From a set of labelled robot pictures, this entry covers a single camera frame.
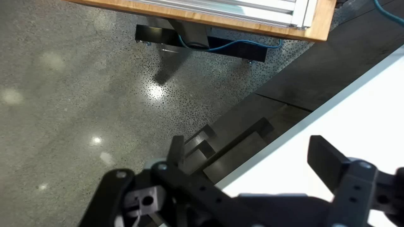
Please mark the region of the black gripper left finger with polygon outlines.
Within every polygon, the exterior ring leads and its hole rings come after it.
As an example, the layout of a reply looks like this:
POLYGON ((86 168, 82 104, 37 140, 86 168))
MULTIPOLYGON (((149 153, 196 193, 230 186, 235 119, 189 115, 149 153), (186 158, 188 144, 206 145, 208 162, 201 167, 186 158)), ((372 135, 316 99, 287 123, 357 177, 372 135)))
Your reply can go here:
POLYGON ((176 135, 172 139, 172 143, 168 150, 167 163, 179 169, 183 159, 184 159, 184 138, 182 135, 176 135))

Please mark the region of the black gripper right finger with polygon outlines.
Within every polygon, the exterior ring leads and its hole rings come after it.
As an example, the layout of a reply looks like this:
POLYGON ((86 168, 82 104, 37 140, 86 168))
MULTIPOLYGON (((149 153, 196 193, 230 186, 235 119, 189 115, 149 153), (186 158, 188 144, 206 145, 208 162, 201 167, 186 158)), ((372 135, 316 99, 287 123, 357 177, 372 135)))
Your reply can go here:
POLYGON ((328 191, 336 195, 351 161, 323 137, 312 135, 309 138, 307 163, 328 191))

